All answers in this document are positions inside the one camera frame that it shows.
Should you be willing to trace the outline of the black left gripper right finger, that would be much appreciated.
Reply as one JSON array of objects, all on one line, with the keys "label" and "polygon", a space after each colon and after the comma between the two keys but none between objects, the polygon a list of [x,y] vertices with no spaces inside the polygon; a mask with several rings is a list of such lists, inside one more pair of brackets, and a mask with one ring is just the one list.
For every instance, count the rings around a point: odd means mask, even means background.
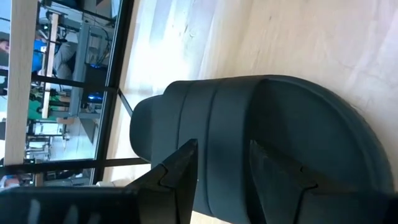
[{"label": "black left gripper right finger", "polygon": [[267,223],[397,223],[397,194],[341,184],[256,141],[249,163]]}]

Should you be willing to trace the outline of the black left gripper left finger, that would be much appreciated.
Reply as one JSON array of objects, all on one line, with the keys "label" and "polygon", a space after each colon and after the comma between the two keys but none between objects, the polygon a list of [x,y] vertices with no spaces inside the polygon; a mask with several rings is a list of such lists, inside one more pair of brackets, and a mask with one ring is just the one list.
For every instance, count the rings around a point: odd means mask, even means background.
[{"label": "black left gripper left finger", "polygon": [[15,187],[1,223],[190,223],[198,170],[191,139],[125,187]]}]

